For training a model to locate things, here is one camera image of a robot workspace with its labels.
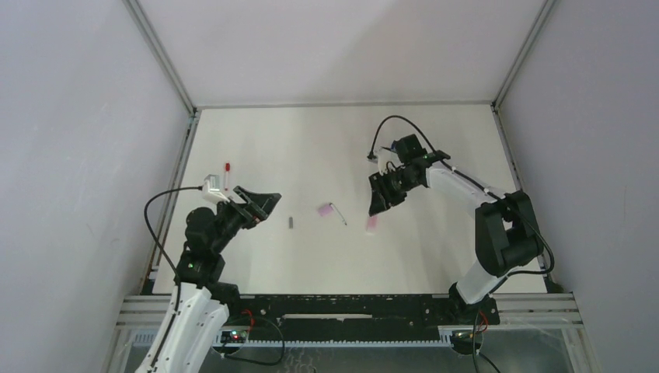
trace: pink object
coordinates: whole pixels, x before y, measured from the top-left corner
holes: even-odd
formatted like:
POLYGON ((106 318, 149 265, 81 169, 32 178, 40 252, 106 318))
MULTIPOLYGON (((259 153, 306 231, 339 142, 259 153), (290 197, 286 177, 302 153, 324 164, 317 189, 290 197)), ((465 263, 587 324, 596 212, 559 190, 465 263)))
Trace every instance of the pink object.
POLYGON ((334 208, 332 208, 332 204, 324 204, 323 206, 318 208, 318 213, 320 216, 327 216, 329 214, 332 214, 332 211, 334 211, 334 208))
POLYGON ((378 215, 369 216, 366 221, 366 232, 373 233, 376 225, 378 225, 378 215))

